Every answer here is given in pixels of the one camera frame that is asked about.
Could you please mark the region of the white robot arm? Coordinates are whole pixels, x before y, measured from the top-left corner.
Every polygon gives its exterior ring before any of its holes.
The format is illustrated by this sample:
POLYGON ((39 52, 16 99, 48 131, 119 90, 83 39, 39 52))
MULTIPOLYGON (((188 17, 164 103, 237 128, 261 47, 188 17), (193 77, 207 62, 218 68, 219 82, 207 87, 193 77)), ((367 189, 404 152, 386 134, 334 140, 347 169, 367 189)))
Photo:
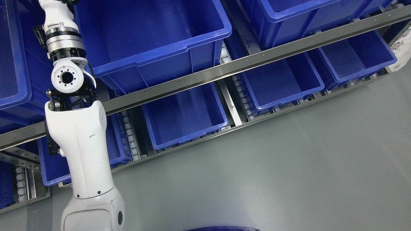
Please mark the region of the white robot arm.
POLYGON ((107 149, 107 116, 83 38, 74 22, 76 0, 40 0, 45 22, 33 28, 53 62, 45 128, 50 154, 66 158, 73 196, 62 231, 121 231, 125 202, 114 185, 107 149))

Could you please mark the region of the blue bin under arm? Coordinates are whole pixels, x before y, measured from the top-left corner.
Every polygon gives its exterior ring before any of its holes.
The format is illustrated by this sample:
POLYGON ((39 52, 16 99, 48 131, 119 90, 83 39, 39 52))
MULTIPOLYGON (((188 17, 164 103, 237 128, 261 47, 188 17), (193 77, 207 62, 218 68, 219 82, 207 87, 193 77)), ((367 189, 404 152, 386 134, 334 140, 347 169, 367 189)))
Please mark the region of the blue bin under arm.
MULTIPOLYGON (((107 117, 107 149, 111 168, 132 161, 132 151, 121 113, 107 117)), ((43 184, 52 186, 60 182, 70 183, 70 171, 67 159, 61 155, 50 155, 47 138, 37 140, 43 184)))

